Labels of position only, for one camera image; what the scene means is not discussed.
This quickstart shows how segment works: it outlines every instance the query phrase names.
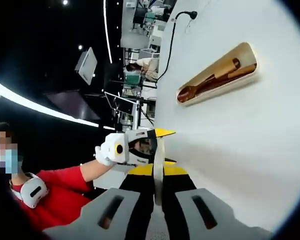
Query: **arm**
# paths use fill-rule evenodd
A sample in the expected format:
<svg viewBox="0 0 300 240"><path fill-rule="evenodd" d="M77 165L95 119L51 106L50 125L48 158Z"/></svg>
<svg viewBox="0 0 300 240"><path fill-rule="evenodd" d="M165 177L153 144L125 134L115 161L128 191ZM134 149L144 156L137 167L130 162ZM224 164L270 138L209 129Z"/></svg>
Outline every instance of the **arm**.
<svg viewBox="0 0 300 240"><path fill-rule="evenodd" d="M81 174L85 182L90 182L105 174L113 165L103 165L97 160L89 161L80 166Z"/></svg>
<svg viewBox="0 0 300 240"><path fill-rule="evenodd" d="M143 68L142 68L142 71L141 71L141 74L146 74L149 70L149 65L147 64L144 64L143 65Z"/></svg>
<svg viewBox="0 0 300 240"><path fill-rule="evenodd" d="M41 171L38 176L45 175L45 180L59 184L75 192L87 193L93 189L92 180L105 174L114 166L114 162L103 157L100 147L95 147L95 160L81 166L73 166L65 169Z"/></svg>

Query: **white glove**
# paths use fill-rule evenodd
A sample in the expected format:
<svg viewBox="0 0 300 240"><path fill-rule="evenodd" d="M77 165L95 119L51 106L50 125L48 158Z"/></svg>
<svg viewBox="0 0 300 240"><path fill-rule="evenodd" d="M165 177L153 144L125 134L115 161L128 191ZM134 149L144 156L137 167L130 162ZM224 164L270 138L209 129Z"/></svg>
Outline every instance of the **white glove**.
<svg viewBox="0 0 300 240"><path fill-rule="evenodd" d="M101 147L99 146L96 146L94 148L95 150L95 154L93 155L95 157L95 159L103 164L103 165L106 165L106 166L111 166L111 165L114 165L115 162L114 161L111 161L107 156L103 156L102 153L101 153Z"/></svg>

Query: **red shirt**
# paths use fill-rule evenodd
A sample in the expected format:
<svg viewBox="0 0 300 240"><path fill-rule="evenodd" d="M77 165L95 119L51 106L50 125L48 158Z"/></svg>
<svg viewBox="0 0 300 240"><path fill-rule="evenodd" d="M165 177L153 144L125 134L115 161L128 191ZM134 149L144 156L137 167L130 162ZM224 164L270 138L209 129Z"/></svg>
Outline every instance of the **red shirt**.
<svg viewBox="0 0 300 240"><path fill-rule="evenodd" d="M29 208L16 199L38 230L72 223L80 216L81 207L90 202L83 193L92 190L92 184L85 182L79 166L42 170L37 176L45 182L48 195L35 208ZM20 192L22 185L12 187Z"/></svg>

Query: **wooden utensil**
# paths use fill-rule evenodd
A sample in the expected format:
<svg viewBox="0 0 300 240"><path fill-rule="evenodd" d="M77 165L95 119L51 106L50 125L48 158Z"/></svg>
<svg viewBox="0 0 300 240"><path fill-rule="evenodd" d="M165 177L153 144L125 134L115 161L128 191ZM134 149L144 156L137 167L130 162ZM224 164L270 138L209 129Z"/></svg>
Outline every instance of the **wooden utensil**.
<svg viewBox="0 0 300 240"><path fill-rule="evenodd" d="M250 74L250 73L253 73L256 69L256 66L257 64L252 64L252 65L249 65L249 66L245 66L243 68L240 68L236 71L233 71L229 74L226 74L226 75L223 75L219 78L215 78L213 80L209 80L209 81L204 81L205 84L201 84L201 86L197 87L195 89L195 92L194 92L194 95L192 93L190 94L187 94L187 93L184 93L184 95L181 95L180 94L177 96L177 99L179 102L181 103L184 103L186 101L189 101L190 99L198 96L199 94L203 93L203 92L206 92L208 90L211 90L211 89L215 89L215 88L218 88L222 85L225 85L227 83L230 83L238 78L241 78L247 74Z"/></svg>
<svg viewBox="0 0 300 240"><path fill-rule="evenodd" d="M239 79L245 75L251 74L256 70L257 64L252 64L249 66L245 66L243 68L240 68L232 73L229 73L228 75L222 76L220 78L217 78L215 81L210 82L210 84L205 85L201 89L198 89L195 93L195 96L198 96L202 94L203 92L209 91L211 89L218 88L222 85L228 84L236 79Z"/></svg>
<svg viewBox="0 0 300 240"><path fill-rule="evenodd" d="M185 86L178 94L177 99L179 102L184 103L190 99L193 99L196 96L198 90L202 89L207 84L215 81L222 76L225 76L229 73L234 72L235 70L240 68L240 61L237 58L232 59L230 62L225 64L224 66L218 68L218 70L209 76L207 79L202 81L200 84L196 86Z"/></svg>

